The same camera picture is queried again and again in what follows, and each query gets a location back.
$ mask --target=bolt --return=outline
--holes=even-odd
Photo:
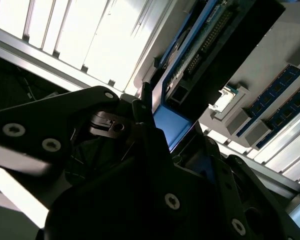
[[[9,137],[21,137],[25,134],[26,129],[18,123],[8,123],[3,126],[2,131]]]
[[[107,97],[107,98],[110,98],[110,99],[113,99],[114,96],[110,93],[110,92],[105,92],[104,95]]]
[[[235,160],[238,164],[242,165],[242,161],[240,160],[240,158],[236,157]]]
[[[238,219],[232,219],[231,224],[238,234],[240,234],[241,236],[246,235],[245,226]]]
[[[47,138],[42,141],[42,147],[44,150],[54,153],[61,149],[61,143],[54,138]]]
[[[165,203],[169,206],[169,208],[173,210],[178,210],[180,208],[179,199],[173,195],[172,193],[167,193],[164,196]]]

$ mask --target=cable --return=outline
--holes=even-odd
[[[79,155],[80,155],[80,158],[81,158],[83,164],[88,165],[85,153],[84,153],[84,151],[83,151],[83,149],[82,149],[81,146],[78,147],[78,151],[79,151]]]
[[[33,93],[32,90],[31,90],[31,87],[30,87],[30,85],[29,85],[27,79],[26,79],[24,76],[23,76],[22,78],[23,78],[23,80],[24,80],[25,83],[26,83],[26,87],[29,89],[29,93],[31,94],[31,96],[33,97],[33,99],[34,99],[35,101],[37,101],[37,99],[35,98],[34,93]]]

